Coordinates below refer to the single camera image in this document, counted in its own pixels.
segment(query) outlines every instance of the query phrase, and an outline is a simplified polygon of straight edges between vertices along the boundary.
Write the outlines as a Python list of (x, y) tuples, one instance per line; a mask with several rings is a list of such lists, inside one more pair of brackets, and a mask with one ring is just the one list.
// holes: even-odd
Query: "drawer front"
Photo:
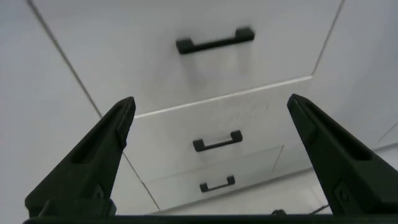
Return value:
[[(310, 83), (303, 78), (137, 116), (124, 153), (147, 182), (282, 145), (297, 134), (287, 100), (305, 94)], [(237, 130), (242, 141), (196, 152), (194, 141), (206, 146), (230, 141)]]
[[(134, 96), (136, 114), (311, 75), (340, 0), (34, 0), (105, 114)], [(180, 55), (175, 42), (252, 42)]]
[[(146, 186), (161, 210), (225, 194), (268, 180), (280, 149), (281, 146), (274, 147), (204, 169), (151, 181)], [(232, 176), (234, 182), (228, 183), (227, 177)], [(202, 192), (201, 185), (205, 184), (209, 191)]]

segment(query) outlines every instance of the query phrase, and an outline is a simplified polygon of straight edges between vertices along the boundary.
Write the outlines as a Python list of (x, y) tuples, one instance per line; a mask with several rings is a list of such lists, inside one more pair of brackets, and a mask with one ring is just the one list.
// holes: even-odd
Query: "black drawer handle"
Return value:
[(233, 131), (231, 132), (231, 138), (232, 140), (229, 141), (225, 141), (225, 142), (220, 142), (220, 143), (216, 143), (216, 144), (212, 144), (209, 146), (205, 146), (205, 143), (203, 142), (203, 139), (198, 139), (198, 140), (194, 140), (193, 143), (193, 147), (195, 148), (196, 152), (202, 152), (208, 149), (214, 149), (216, 147), (221, 147), (221, 146), (226, 146), (229, 144), (234, 144), (237, 142), (241, 142), (243, 140), (243, 136), (241, 131), (237, 130), (237, 131)]
[(234, 185), (235, 184), (235, 177), (233, 175), (229, 176), (229, 177), (226, 178), (226, 181), (227, 181), (227, 184), (223, 184), (223, 185), (220, 185), (220, 186), (217, 186), (217, 187), (213, 187), (212, 189), (209, 189), (209, 187), (207, 186), (207, 183), (200, 184), (199, 185), (200, 186), (200, 191), (202, 193), (205, 193), (205, 192), (209, 192), (209, 191), (212, 191), (212, 190), (217, 190), (217, 189), (220, 189), (220, 188), (223, 188), (223, 187), (228, 187), (228, 186)]
[(227, 45), (239, 44), (254, 40), (254, 31), (250, 27), (237, 28), (235, 36), (223, 40), (216, 40), (204, 44), (195, 45), (191, 38), (177, 40), (175, 45), (181, 55), (199, 52), (201, 50), (213, 49), (216, 47), (223, 47)]

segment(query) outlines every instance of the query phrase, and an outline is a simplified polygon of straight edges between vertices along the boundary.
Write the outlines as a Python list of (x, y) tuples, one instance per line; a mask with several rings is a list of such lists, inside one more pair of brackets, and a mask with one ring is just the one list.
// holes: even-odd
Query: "white drawer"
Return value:
[[(310, 83), (308, 77), (137, 116), (124, 153), (148, 182), (283, 145), (297, 134), (287, 100), (305, 94)], [(197, 139), (205, 145), (228, 141), (237, 130), (241, 142), (202, 152), (193, 146)]]
[[(134, 96), (136, 114), (311, 75), (340, 0), (34, 0), (105, 114)], [(251, 26), (253, 42), (179, 55)]]
[[(161, 210), (225, 194), (270, 179), (281, 146), (146, 183)], [(227, 184), (227, 177), (234, 182)], [(202, 192), (206, 184), (209, 191)]]

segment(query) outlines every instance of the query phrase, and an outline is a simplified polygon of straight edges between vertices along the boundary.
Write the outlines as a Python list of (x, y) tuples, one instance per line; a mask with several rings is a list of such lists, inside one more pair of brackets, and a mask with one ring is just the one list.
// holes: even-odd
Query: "wire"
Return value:
[(321, 206), (320, 208), (316, 209), (315, 211), (310, 212), (309, 215), (315, 215), (316, 213), (318, 213), (318, 212), (324, 210), (324, 209), (327, 208), (327, 207), (329, 207), (329, 205)]

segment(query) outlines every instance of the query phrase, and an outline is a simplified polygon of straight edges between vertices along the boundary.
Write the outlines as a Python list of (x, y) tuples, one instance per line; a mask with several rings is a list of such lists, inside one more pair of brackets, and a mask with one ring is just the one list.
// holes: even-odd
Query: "floor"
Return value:
[[(378, 150), (398, 169), (398, 146)], [(312, 169), (190, 205), (158, 212), (158, 215), (270, 214), (284, 209), (288, 214), (310, 213), (328, 202)], [(318, 214), (331, 214), (326, 208)]]

